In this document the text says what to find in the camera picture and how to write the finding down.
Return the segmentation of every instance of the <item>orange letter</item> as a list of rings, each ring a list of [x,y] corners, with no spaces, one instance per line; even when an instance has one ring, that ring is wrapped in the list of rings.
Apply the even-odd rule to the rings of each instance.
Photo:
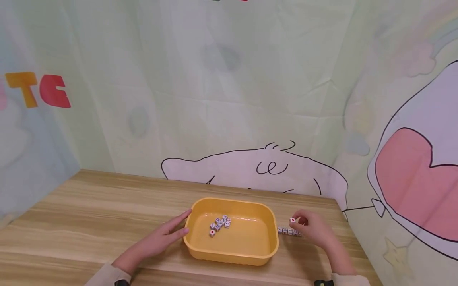
[[[30,89],[30,86],[37,85],[37,78],[35,77],[34,72],[12,72],[5,74],[5,78],[11,88],[19,87],[22,90],[22,95],[24,96],[27,108],[37,107],[37,101]]]
[[[40,95],[45,103],[51,106],[70,108],[70,101],[63,90],[56,89],[57,86],[65,87],[61,76],[44,75],[40,82]]]

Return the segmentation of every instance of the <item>beige sleeve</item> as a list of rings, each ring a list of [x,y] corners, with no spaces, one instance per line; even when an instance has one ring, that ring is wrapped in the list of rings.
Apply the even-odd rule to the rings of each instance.
[[[370,286],[369,280],[361,275],[339,275],[333,273],[331,275],[334,286]]]
[[[131,282],[131,276],[119,268],[106,263],[100,270],[86,283],[86,286],[114,286],[118,280]]]

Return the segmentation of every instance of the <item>black outline drawing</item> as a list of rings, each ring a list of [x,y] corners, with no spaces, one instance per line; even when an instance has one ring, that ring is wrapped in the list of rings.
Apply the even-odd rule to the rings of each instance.
[[[420,89],[416,94],[414,94],[414,95],[413,95],[412,97],[410,97],[406,102],[404,102],[404,104],[401,105],[400,108],[397,109],[397,111],[394,113],[394,115],[393,115],[393,116],[390,118],[390,120],[388,121],[387,125],[385,126],[385,129],[384,129],[383,132],[382,132],[382,135],[380,136],[380,140],[379,140],[378,146],[377,146],[377,148],[376,148],[377,151],[379,150],[380,145],[382,144],[382,139],[383,139],[383,136],[385,135],[385,132],[386,132],[388,126],[390,125],[391,121],[396,117],[396,115],[399,113],[399,111],[400,111],[407,103],[409,103],[409,102],[412,100],[412,98],[414,98],[415,96],[417,96],[417,95],[418,95],[420,92],[422,92],[427,86],[429,86],[434,80],[436,80],[436,78],[438,78],[438,76],[440,76],[441,73],[442,73],[447,67],[449,67],[449,66],[451,66],[451,65],[453,65],[453,64],[455,64],[455,63],[458,63],[458,60],[453,61],[452,63],[448,64],[448,65],[447,65],[447,66],[446,66],[446,67],[445,67],[445,68],[444,68],[444,69],[443,69],[434,79],[432,79],[427,85],[425,85],[425,86],[424,86],[422,89]],[[374,190],[374,193],[376,194],[376,196],[377,196],[377,198],[378,198],[378,201],[381,202],[380,196],[379,196],[378,193],[375,191],[375,188],[374,188],[374,186],[372,185],[371,180],[369,179],[369,167],[367,168],[366,176],[367,176],[367,180],[369,181],[369,184],[371,185],[372,189]],[[396,220],[393,218],[393,216],[391,215],[390,212],[388,212],[388,214],[391,216],[391,219],[393,219],[393,221],[397,222],[400,226],[402,226],[406,231],[408,231],[409,233],[411,233],[416,239],[418,239],[419,241],[421,241],[424,245],[428,246],[429,248],[433,249],[434,251],[436,251],[436,252],[438,252],[438,253],[440,253],[440,254],[442,254],[442,255],[448,257],[448,258],[451,258],[451,259],[453,259],[453,260],[457,260],[457,261],[458,261],[458,258],[455,258],[455,257],[452,257],[452,256],[450,256],[450,255],[448,255],[448,254],[445,254],[445,253],[443,253],[443,252],[441,252],[441,251],[435,249],[435,248],[432,247],[431,245],[425,243],[425,242],[422,241],[421,239],[419,239],[415,233],[412,233],[409,229],[407,229],[407,228],[406,228],[405,226],[403,226],[401,223],[399,223],[398,221],[396,221]],[[408,219],[406,219],[405,217],[399,215],[398,213],[396,213],[396,214],[397,214],[398,216],[404,218],[405,220],[409,221]],[[444,240],[447,240],[447,241],[450,241],[450,242],[455,242],[454,240],[448,240],[448,239],[446,239],[446,238],[439,237],[439,236],[437,236],[437,235],[435,235],[435,234],[433,234],[433,235],[436,236],[436,237],[438,237],[438,238],[440,238],[440,239],[444,239]]]
[[[293,143],[293,145],[292,145],[291,147],[286,148],[286,149],[280,149],[280,151],[285,151],[286,153],[289,153],[289,154],[291,154],[291,155],[299,156],[299,157],[302,157],[302,158],[304,158],[304,159],[312,160],[312,161],[315,162],[315,163],[318,163],[318,164],[320,164],[320,165],[326,166],[326,167],[328,167],[328,168],[334,170],[335,172],[337,172],[337,173],[344,179],[345,183],[347,184],[347,190],[348,190],[348,181],[347,181],[347,179],[346,179],[339,171],[337,171],[337,170],[334,169],[333,167],[328,166],[328,165],[326,165],[326,164],[323,164],[323,163],[321,163],[321,162],[318,162],[318,161],[316,161],[316,160],[313,160],[313,159],[311,159],[311,158],[309,158],[309,157],[305,157],[305,156],[301,156],[301,155],[297,155],[297,154],[288,152],[287,150],[289,150],[289,149],[293,148],[294,146],[296,146],[296,142],[294,142],[294,141],[292,141],[292,140],[290,140],[290,142]],[[165,174],[164,168],[163,168],[163,164],[164,164],[164,162],[165,162],[166,160],[169,160],[169,159],[177,159],[177,160],[183,160],[183,161],[186,161],[186,162],[199,162],[199,161],[202,161],[203,159],[209,158],[209,157],[211,157],[211,156],[222,155],[222,154],[226,154],[226,153],[230,153],[230,152],[236,152],[236,151],[256,151],[256,150],[267,149],[267,147],[268,147],[269,145],[272,145],[272,144],[275,144],[275,142],[271,142],[271,143],[267,144],[266,146],[264,146],[264,148],[232,150],[232,151],[227,151],[227,152],[222,152],[222,153],[218,153],[218,154],[209,155],[209,156],[203,157],[202,159],[195,160],[195,161],[194,161],[194,160],[185,160],[185,159],[180,159],[180,158],[167,158],[167,159],[164,159],[164,160],[162,161],[162,163],[161,163],[161,170],[162,170],[162,173],[164,174],[165,178],[166,178],[166,179],[169,179],[169,178],[167,178],[167,175]],[[288,166],[289,166],[288,164],[286,164],[285,169],[282,170],[281,172],[272,173],[271,171],[276,167],[277,164],[276,164],[276,162],[270,162],[269,165],[267,166],[267,171],[261,173],[261,172],[259,172],[259,166],[260,166],[261,164],[262,164],[262,161],[259,162],[259,164],[258,164],[257,167],[256,167],[256,172],[257,172],[258,174],[260,174],[260,175],[264,175],[264,174],[278,175],[278,174],[281,174],[281,173],[283,173],[284,171],[286,171],[286,169],[287,169]],[[211,179],[209,179],[205,184],[210,184],[214,178],[215,178],[215,176],[213,176]],[[316,185],[318,186],[318,190],[320,191],[320,195],[322,195],[320,185],[318,184],[318,182],[317,182],[317,180],[316,180],[315,178],[313,178],[313,180],[315,181]],[[289,189],[289,190],[287,190],[287,191],[284,191],[283,193],[285,194],[285,193],[290,192],[290,191],[294,191],[294,189]]]
[[[318,186],[318,190],[320,191],[320,195],[323,195],[323,194],[321,193],[320,184],[315,180],[315,178],[313,178],[313,180],[315,181],[316,185]]]

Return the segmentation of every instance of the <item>wood grain surface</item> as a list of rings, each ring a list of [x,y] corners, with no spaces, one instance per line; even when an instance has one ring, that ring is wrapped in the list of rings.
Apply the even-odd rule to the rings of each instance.
[[[29,211],[0,230],[3,285],[84,285],[161,223],[204,197],[264,203],[280,227],[300,208],[321,213],[372,286],[381,285],[364,251],[332,199],[177,182],[81,170]],[[329,280],[325,253],[302,237],[280,235],[264,266],[197,260],[182,241],[143,263],[140,285],[313,285]]]

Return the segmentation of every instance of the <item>cartoon character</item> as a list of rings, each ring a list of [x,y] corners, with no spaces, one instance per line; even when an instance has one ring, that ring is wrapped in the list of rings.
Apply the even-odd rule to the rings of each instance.
[[[342,210],[346,209],[345,178],[332,167],[287,151],[293,147],[281,150],[269,143],[264,148],[229,151],[197,161],[165,159],[161,167],[171,180],[322,195],[334,198]]]
[[[458,260],[457,91],[453,62],[391,118],[367,175],[380,216]]]

